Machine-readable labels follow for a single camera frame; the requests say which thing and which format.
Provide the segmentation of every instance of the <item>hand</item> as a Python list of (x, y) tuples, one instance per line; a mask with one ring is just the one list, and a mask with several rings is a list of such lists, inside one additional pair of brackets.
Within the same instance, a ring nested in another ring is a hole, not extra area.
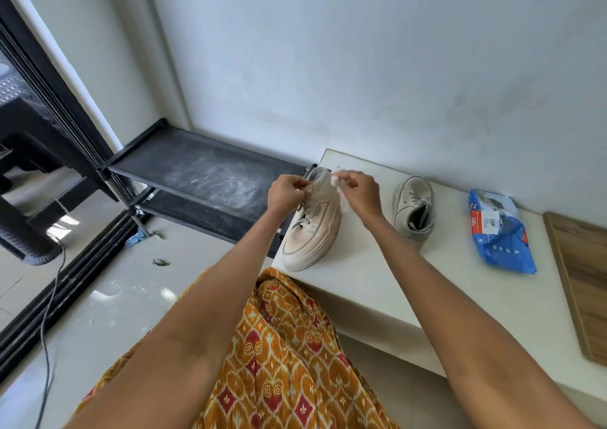
[(279, 176), (268, 191), (268, 211), (286, 218), (303, 202), (308, 194), (304, 188), (309, 184), (308, 180), (298, 175)]
[(368, 226), (376, 218), (383, 218), (379, 201), (379, 185), (371, 175), (362, 172), (333, 172), (334, 177), (344, 180), (339, 186), (353, 211), (360, 217), (362, 224)]

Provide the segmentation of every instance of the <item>person's right arm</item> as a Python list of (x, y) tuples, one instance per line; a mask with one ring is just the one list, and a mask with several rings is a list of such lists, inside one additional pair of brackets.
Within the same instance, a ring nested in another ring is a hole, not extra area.
[(334, 175), (345, 181), (346, 199), (375, 237), (477, 428), (595, 427), (504, 327), (400, 237), (383, 216), (373, 177)]

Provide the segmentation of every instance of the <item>white floor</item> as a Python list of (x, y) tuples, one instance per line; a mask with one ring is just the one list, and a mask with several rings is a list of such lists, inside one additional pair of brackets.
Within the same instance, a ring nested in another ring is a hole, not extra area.
[[(152, 237), (123, 250), (48, 335), (54, 381), (42, 427), (64, 425), (96, 380), (155, 325), (202, 271), (231, 244), (159, 218)], [(162, 258), (170, 266), (154, 266)], [(470, 428), (447, 381), (353, 339), (346, 355), (404, 428)], [(34, 427), (46, 369), (41, 348), (0, 386), (0, 427)]]
[[(7, 177), (15, 183), (4, 199), (29, 215), (75, 184), (80, 175), (62, 167), (51, 173), (21, 172), (14, 169)], [(49, 229), (66, 249), (66, 264), (72, 261), (123, 210), (102, 191), (96, 191), (69, 215)], [(20, 261), (0, 248), (0, 331), (56, 276), (62, 257), (42, 266)]]

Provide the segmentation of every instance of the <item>cable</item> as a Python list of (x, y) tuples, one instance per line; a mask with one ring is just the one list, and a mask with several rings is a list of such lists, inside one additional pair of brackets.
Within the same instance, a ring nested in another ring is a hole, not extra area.
[(49, 304), (46, 305), (46, 309), (44, 310), (44, 315), (42, 316), (42, 322), (40, 324), (40, 342), (42, 343), (42, 348), (44, 350), (44, 357), (46, 359), (46, 381), (44, 382), (44, 394), (42, 395), (42, 404), (40, 405), (40, 413), (38, 415), (38, 421), (36, 423), (36, 429), (40, 429), (40, 425), (42, 424), (42, 415), (44, 414), (44, 408), (46, 407), (46, 401), (49, 398), (50, 387), (52, 382), (50, 380), (50, 359), (49, 359), (49, 349), (47, 348), (46, 341), (44, 340), (44, 324), (46, 322), (46, 318), (49, 315), (50, 306), (53, 304), (53, 299), (55, 299), (55, 294), (57, 293), (57, 285), (59, 283), (59, 275), (63, 271), (63, 267), (65, 266), (65, 247), (61, 243), (60, 240), (56, 240), (57, 244), (61, 246), (61, 253), (63, 254), (63, 261), (61, 262), (61, 266), (57, 270), (57, 275), (55, 276), (55, 284), (53, 286), (53, 291), (50, 293)]

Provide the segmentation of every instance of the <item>brown wooden panel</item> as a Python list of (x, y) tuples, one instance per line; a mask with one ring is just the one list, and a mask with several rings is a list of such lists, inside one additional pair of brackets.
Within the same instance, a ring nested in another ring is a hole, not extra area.
[(544, 223), (581, 352), (607, 365), (607, 229), (552, 212)]

